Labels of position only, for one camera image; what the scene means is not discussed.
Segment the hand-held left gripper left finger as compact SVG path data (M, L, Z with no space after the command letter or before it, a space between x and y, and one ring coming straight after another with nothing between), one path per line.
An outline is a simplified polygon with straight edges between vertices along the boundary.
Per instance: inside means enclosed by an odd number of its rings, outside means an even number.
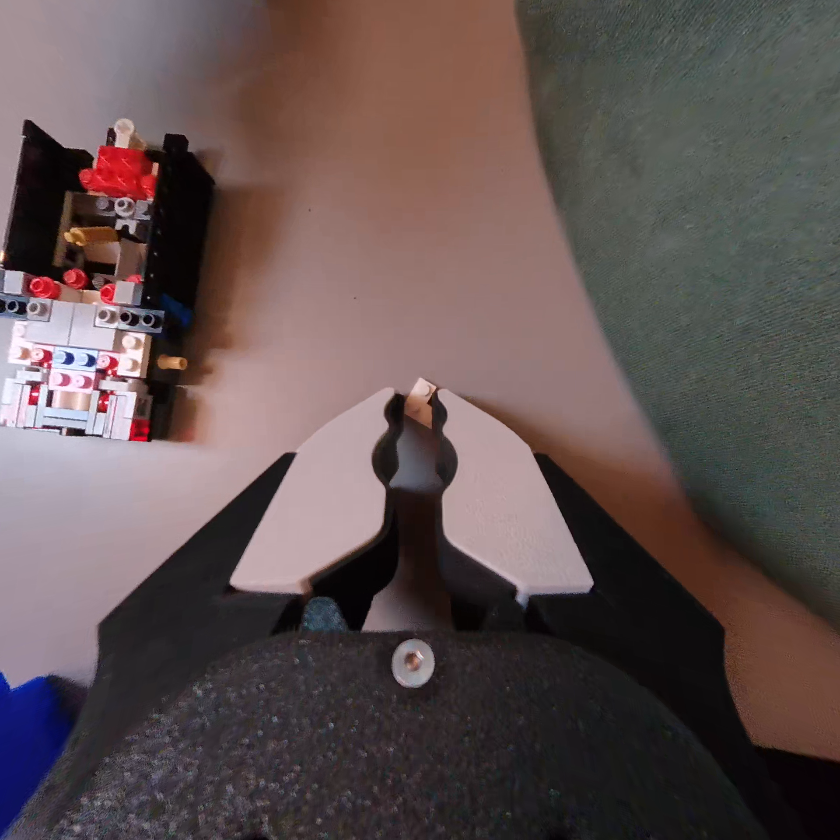
M398 563L391 483L404 396L386 387L302 444L238 562L232 586L326 596L363 621Z

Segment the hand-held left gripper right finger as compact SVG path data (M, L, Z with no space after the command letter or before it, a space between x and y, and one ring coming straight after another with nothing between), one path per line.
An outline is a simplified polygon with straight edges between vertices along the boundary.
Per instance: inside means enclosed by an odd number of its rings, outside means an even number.
M454 623L535 599L586 597L594 581L531 447L447 389L432 398L438 442L437 567Z

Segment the small pale lego piece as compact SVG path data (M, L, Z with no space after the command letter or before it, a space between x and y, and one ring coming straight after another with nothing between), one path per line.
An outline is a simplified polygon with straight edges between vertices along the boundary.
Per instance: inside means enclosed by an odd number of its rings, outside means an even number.
M414 422L431 429L434 418L432 401L436 390L437 386L434 383L419 377L406 395L405 415Z

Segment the partly built lego car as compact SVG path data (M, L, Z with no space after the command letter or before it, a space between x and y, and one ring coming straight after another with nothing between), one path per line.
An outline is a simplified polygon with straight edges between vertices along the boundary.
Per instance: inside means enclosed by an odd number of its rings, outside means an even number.
M2 427L168 437L214 188L182 134L149 146L120 119L92 154L24 122L2 249Z

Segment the blue plastic bin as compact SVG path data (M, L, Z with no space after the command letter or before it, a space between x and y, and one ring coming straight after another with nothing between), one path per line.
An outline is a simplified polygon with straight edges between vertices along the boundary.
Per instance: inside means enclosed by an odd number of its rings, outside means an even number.
M12 688L1 676L1 834L65 748L87 690L57 675Z

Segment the person's green sweatshirt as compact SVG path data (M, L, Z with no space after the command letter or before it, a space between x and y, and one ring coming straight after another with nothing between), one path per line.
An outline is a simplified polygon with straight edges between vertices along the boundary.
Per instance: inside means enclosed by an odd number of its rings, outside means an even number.
M701 517L838 630L839 2L517 2L543 165Z

